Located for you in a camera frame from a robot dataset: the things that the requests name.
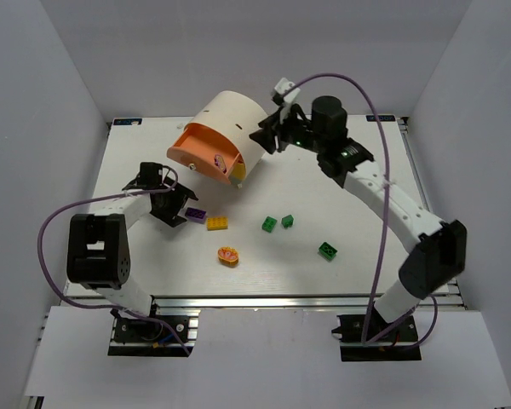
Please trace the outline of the yellow drawer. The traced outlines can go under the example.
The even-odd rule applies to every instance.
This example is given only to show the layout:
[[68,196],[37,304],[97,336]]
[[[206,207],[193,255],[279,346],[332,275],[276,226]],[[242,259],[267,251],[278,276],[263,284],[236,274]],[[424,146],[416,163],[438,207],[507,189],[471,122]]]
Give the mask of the yellow drawer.
[[232,169],[229,178],[236,183],[242,182],[246,177],[246,166],[242,160],[237,161]]

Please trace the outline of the purple curved lego brick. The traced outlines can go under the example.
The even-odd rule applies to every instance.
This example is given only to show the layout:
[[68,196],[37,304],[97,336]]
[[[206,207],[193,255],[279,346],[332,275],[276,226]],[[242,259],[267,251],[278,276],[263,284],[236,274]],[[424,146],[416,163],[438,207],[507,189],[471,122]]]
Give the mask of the purple curved lego brick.
[[214,164],[220,172],[222,172],[223,174],[227,173],[227,163],[220,154],[216,154],[214,156]]

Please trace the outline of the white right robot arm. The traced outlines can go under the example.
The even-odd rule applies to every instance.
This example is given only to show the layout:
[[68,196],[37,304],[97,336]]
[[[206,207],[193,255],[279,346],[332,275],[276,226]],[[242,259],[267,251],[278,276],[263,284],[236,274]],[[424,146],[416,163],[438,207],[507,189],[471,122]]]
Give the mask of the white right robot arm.
[[468,231],[446,222],[390,183],[373,154],[349,137],[347,112],[333,96],[320,96],[306,116],[299,105],[283,104],[263,119],[250,139],[266,152],[295,146],[315,153],[319,168],[382,220],[408,256],[399,277],[370,308],[372,325],[391,325],[465,269]]

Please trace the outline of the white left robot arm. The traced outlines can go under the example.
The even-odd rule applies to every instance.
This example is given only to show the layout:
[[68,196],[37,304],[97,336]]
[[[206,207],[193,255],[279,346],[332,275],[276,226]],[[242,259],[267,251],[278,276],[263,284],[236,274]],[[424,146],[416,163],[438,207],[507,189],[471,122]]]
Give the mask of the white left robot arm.
[[70,282],[103,296],[137,315],[151,314],[153,296],[131,275],[128,231],[145,216],[176,228],[187,219],[180,211],[195,192],[178,182],[169,166],[140,163],[135,178],[114,199],[92,213],[70,220],[66,274]]

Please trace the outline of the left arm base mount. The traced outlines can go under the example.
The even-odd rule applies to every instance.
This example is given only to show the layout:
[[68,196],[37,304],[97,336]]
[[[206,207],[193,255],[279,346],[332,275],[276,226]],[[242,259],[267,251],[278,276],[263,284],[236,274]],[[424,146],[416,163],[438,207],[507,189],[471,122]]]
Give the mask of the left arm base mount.
[[155,302],[151,320],[136,318],[116,308],[111,314],[108,356],[186,358],[194,348],[199,310],[165,307]]

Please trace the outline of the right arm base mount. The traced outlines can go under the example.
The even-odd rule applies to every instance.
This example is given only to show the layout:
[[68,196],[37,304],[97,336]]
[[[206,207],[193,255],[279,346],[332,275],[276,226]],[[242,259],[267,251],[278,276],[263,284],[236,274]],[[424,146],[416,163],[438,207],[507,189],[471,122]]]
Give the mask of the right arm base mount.
[[337,316],[337,327],[331,335],[339,342],[342,362],[402,362],[420,361],[418,332],[411,316],[402,324],[376,341],[370,341],[385,326],[381,323],[370,324],[366,343],[361,342],[365,316],[363,314],[343,314]]

